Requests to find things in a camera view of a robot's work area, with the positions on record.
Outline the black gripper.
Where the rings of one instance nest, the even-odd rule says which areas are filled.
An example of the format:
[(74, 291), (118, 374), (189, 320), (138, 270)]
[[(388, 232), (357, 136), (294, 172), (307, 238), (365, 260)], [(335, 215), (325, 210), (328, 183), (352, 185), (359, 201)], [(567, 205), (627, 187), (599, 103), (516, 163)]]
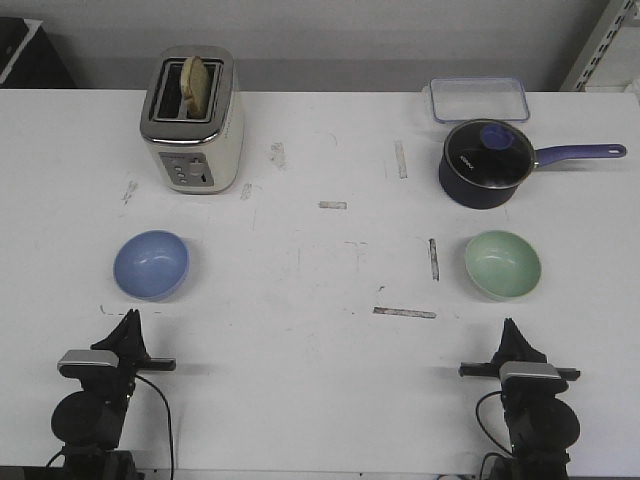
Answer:
[[(501, 353), (513, 356), (538, 355), (538, 351), (526, 340), (512, 318), (506, 318), (503, 323)], [(546, 360), (514, 360), (495, 354), (489, 362), (462, 362), (458, 367), (458, 375), (462, 378), (494, 378), (502, 385), (561, 385), (577, 381), (581, 377), (581, 371), (556, 367)]]
[[(129, 330), (132, 326), (132, 345)], [(100, 354), (104, 364), (91, 368), (92, 386), (131, 386), (140, 372), (171, 372), (176, 369), (175, 358), (152, 357), (144, 344), (138, 309), (130, 309), (118, 325), (90, 351)]]

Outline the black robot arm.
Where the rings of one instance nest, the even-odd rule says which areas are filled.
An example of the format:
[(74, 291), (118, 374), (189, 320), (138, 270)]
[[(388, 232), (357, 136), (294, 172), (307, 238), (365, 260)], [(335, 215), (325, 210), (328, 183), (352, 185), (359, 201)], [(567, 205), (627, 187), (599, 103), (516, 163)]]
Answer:
[(147, 352), (140, 312), (129, 310), (106, 338), (84, 350), (67, 351), (57, 362), (65, 378), (81, 389), (63, 398), (51, 417), (51, 430), (63, 446), (62, 479), (143, 479), (130, 451), (118, 448), (130, 400), (138, 381), (160, 396), (166, 409), (170, 474), (175, 475), (172, 416), (164, 393), (143, 372), (171, 372), (173, 358), (153, 358)]
[(481, 397), (475, 407), (480, 421), (482, 403), (499, 396), (508, 430), (509, 445), (502, 445), (492, 434), (487, 437), (497, 452), (487, 453), (481, 463), (480, 479), (566, 479), (570, 457), (567, 449), (580, 435), (580, 423), (574, 410), (557, 395), (579, 379), (575, 368), (558, 368), (545, 354), (533, 348), (516, 323), (507, 318), (501, 340), (492, 359), (486, 363), (460, 364), (462, 377), (495, 378), (498, 391)]

